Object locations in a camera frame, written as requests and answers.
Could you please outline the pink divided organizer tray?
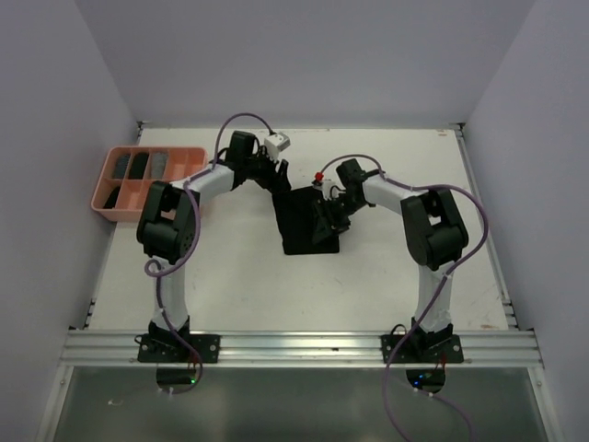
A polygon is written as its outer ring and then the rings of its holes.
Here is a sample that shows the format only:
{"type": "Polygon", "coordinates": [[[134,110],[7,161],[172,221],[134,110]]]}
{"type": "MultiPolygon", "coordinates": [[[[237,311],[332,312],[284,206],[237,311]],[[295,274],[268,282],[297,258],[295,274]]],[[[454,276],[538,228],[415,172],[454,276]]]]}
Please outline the pink divided organizer tray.
{"type": "Polygon", "coordinates": [[[160,181],[170,182],[186,178],[208,163],[207,151],[199,146],[116,146],[106,156],[97,185],[91,198],[91,208],[111,222],[136,222],[142,213],[146,196],[151,184],[157,180],[150,178],[151,158],[155,152],[168,154],[165,173],[160,181]],[[128,180],[127,175],[133,156],[139,152],[147,152],[149,159],[142,180],[128,180]],[[123,180],[114,180],[111,175],[117,157],[130,153],[130,161],[123,180]],[[103,210],[103,204],[111,190],[120,186],[120,194],[116,206],[111,210],[103,210]]]}

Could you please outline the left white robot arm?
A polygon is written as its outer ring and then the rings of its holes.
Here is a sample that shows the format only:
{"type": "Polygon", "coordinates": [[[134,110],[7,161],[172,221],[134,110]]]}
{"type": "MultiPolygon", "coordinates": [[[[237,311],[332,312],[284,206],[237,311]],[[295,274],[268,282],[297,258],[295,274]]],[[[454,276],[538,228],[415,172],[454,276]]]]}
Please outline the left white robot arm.
{"type": "Polygon", "coordinates": [[[158,349],[170,361],[191,350],[190,315],[185,301],[184,265],[195,252],[202,230],[201,205],[235,190],[248,180],[271,193],[291,189],[288,162],[280,154],[290,138],[271,132],[260,144],[251,133],[235,131],[223,157],[187,178],[154,181],[147,193],[136,231],[149,260],[144,272],[154,279],[156,301],[150,334],[164,333],[158,349]]]}

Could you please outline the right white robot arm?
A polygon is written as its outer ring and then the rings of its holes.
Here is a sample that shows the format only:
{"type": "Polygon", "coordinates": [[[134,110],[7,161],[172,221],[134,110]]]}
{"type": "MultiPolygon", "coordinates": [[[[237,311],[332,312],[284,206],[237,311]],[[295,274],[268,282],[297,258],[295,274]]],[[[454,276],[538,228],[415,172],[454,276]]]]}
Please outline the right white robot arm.
{"type": "Polygon", "coordinates": [[[408,252],[419,271],[413,316],[419,332],[410,338],[410,350],[418,360],[433,360],[443,350],[438,332],[452,325],[451,284],[442,281],[469,242],[451,191],[394,182],[380,169],[362,169],[355,159],[341,162],[336,171],[340,184],[326,179],[322,170],[312,181],[320,195],[312,202],[311,243],[318,245],[347,231],[350,216],[366,206],[384,207],[400,215],[408,252]]]}

